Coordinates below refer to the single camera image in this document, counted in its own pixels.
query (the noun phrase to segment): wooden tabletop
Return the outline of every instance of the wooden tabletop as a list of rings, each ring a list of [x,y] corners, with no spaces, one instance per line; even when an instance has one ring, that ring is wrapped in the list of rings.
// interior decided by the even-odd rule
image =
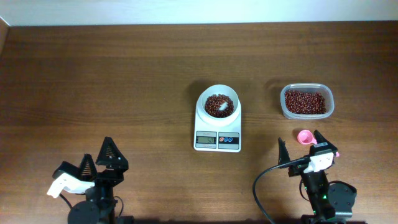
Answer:
[[[242,104],[239,153],[193,149],[195,103],[221,83]],[[280,91],[322,83],[323,120],[287,120]],[[46,195],[52,172],[111,136],[129,161],[114,188],[124,215],[194,222],[265,220],[254,178],[308,154],[298,129],[317,129],[341,157],[328,179],[358,190],[353,219],[398,220],[398,22],[13,27],[0,60],[0,220],[66,223]],[[274,170],[257,186],[272,217],[311,214],[300,178]],[[72,204],[84,196],[65,193]]]

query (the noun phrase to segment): red bean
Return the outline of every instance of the red bean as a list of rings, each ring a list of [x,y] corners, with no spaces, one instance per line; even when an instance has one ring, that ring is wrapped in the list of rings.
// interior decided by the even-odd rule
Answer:
[[[320,93],[303,93],[297,90],[285,92],[286,108],[296,114],[326,113],[325,99]]]
[[[227,103],[225,109],[220,110],[221,106]],[[219,94],[209,96],[205,103],[205,111],[215,118],[226,118],[234,111],[233,101],[226,95]]]

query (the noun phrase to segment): white backdrop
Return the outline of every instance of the white backdrop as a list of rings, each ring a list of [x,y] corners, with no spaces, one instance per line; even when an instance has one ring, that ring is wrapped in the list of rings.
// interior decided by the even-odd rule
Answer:
[[[0,0],[10,26],[398,19],[398,0]]]

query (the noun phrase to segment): pink spoon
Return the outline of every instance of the pink spoon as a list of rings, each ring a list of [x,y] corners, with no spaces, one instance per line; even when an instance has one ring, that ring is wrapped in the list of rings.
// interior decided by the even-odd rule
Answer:
[[[311,131],[309,130],[301,131],[297,136],[297,140],[301,144],[317,144],[317,140],[313,137]]]

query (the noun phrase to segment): wire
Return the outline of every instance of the wire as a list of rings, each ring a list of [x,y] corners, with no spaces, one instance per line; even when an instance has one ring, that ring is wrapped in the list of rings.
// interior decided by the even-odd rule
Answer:
[[[301,195],[301,197],[302,197],[302,198],[304,198],[304,200],[306,200],[306,201],[308,201],[308,202],[309,202],[309,200],[308,200],[308,199],[306,199],[306,198],[304,197],[304,194],[303,194],[303,192],[302,192],[302,190],[301,190],[301,188],[302,188],[302,185],[303,185],[303,179],[301,179],[301,180],[300,180],[300,183],[299,183],[299,185],[298,185],[298,189],[299,189],[299,191],[300,191],[300,195]]]
[[[254,180],[254,183],[253,183],[253,196],[254,196],[254,199],[255,199],[257,205],[259,206],[260,210],[262,211],[262,213],[268,218],[268,220],[269,220],[272,224],[275,224],[275,221],[268,215],[268,213],[266,212],[266,210],[264,209],[264,207],[261,205],[259,199],[257,198],[257,194],[256,194],[256,184],[257,184],[257,181],[260,179],[260,177],[262,177],[264,174],[266,174],[267,172],[269,172],[269,171],[271,171],[271,170],[274,170],[274,169],[276,169],[276,168],[281,168],[281,167],[292,166],[292,165],[296,164],[297,162],[301,162],[301,161],[304,161],[304,160],[305,160],[305,158],[300,158],[300,159],[296,159],[296,160],[287,162],[287,163],[285,163],[285,164],[279,164],[279,165],[273,166],[273,167],[271,167],[271,168],[268,168],[268,169],[262,171],[262,173],[261,173],[260,175],[258,175],[257,178]]]
[[[123,212],[123,208],[124,208],[123,200],[119,196],[114,196],[113,198],[118,198],[122,202],[122,209],[120,209],[120,213],[119,213],[119,216],[118,216],[118,218],[120,218],[120,216],[122,215],[122,212]]]
[[[60,197],[68,204],[69,208],[72,209],[72,205],[70,204],[68,199],[65,196],[63,196],[62,194],[60,194]]]

